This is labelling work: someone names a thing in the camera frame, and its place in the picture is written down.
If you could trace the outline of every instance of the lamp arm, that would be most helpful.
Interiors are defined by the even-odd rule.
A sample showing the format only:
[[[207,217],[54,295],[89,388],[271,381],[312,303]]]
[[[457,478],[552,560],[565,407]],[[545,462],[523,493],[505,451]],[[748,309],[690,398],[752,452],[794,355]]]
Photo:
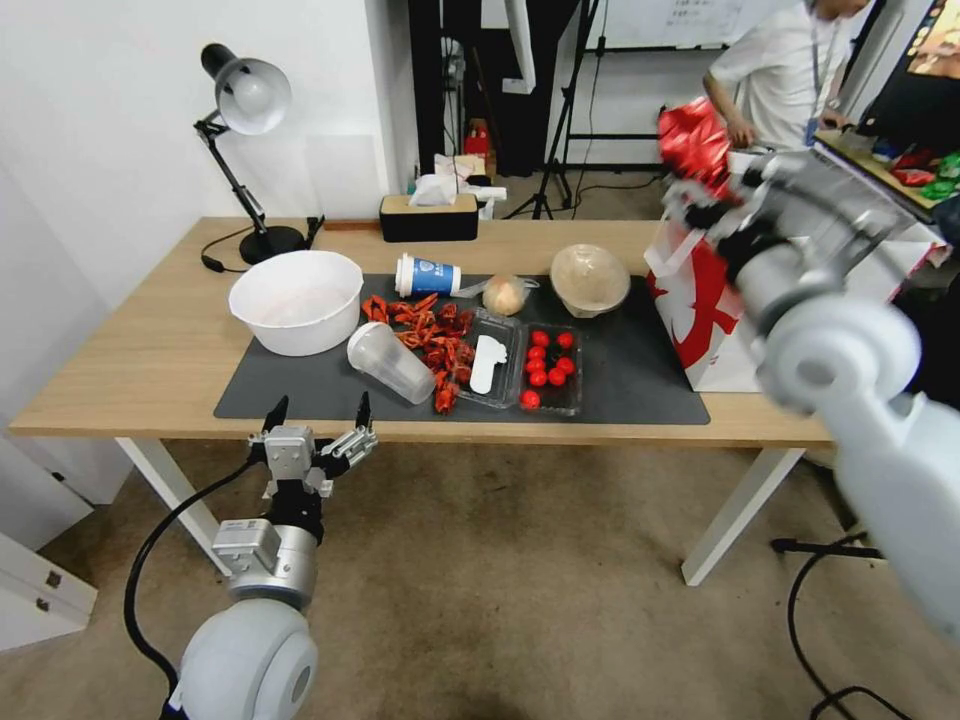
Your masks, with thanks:
[[[253,221],[253,227],[256,233],[258,235],[266,235],[267,226],[264,224],[266,213],[263,212],[263,208],[260,207],[260,203],[257,202],[253,193],[247,190],[245,185],[241,185],[237,181],[230,166],[227,165],[227,161],[223,159],[223,156],[217,149],[217,138],[230,129],[226,125],[214,122],[219,115],[220,113],[214,110],[202,120],[194,123],[193,127],[197,131],[197,134],[203,139],[203,143],[207,146],[210,154],[213,155],[213,159],[217,161],[217,165],[220,166],[220,170],[223,171],[223,174],[226,176],[230,187],[233,189],[233,194],[237,196],[240,205],[247,215],[250,216],[250,220]]]

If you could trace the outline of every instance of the lanyard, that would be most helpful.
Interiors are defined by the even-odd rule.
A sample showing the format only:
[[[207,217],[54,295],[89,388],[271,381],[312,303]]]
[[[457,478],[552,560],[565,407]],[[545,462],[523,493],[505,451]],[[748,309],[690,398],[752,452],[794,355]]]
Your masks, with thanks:
[[[820,104],[820,93],[823,92],[823,80],[826,75],[830,74],[830,65],[833,62],[833,48],[837,41],[837,35],[839,31],[834,25],[833,35],[830,37],[830,45],[827,48],[827,68],[823,76],[820,75],[820,41],[817,38],[817,19],[814,14],[810,13],[810,39],[813,41],[811,52],[813,53],[813,87],[815,90],[815,95],[813,97],[813,112],[810,113],[811,117],[816,117],[817,115],[817,106]]]

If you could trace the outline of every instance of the person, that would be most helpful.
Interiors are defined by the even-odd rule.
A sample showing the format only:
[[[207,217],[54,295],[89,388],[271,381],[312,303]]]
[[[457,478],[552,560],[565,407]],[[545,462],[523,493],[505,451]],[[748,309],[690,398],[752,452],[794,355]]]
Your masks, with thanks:
[[[870,0],[808,0],[774,13],[730,46],[703,86],[736,148],[798,150],[849,123],[837,94],[850,55],[848,20]],[[740,85],[740,104],[731,90]]]

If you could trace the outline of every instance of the black table mat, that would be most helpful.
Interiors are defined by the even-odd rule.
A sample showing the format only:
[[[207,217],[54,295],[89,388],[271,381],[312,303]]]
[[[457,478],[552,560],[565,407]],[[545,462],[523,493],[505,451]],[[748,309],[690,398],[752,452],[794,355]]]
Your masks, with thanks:
[[[464,276],[463,286],[482,277]],[[632,278],[630,294],[617,310],[589,320],[570,317],[550,287],[537,278],[517,316],[525,322],[572,325],[583,334],[583,408],[572,418],[528,413],[518,407],[494,410],[463,399],[443,418],[432,400],[411,407],[373,378],[347,362],[347,345],[308,357],[274,355],[254,339],[214,410],[219,418],[260,419],[290,396],[292,419],[346,420],[357,410],[360,394],[370,391],[377,420],[444,422],[549,422],[617,425],[705,425],[710,422],[700,396],[690,389],[643,278]],[[392,302],[393,275],[365,275],[361,300],[378,294]],[[457,303],[475,304],[457,300]]]

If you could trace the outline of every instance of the white shirt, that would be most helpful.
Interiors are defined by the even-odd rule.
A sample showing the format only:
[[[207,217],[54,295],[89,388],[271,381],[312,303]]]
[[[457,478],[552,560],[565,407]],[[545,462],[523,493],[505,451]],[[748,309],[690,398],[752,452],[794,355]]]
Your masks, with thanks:
[[[822,83],[817,98],[814,37]],[[820,117],[837,69],[849,54],[849,23],[821,20],[799,2],[737,40],[717,58],[710,74],[724,85],[741,84],[738,104],[757,129],[757,146],[798,150],[805,147],[807,123]]]

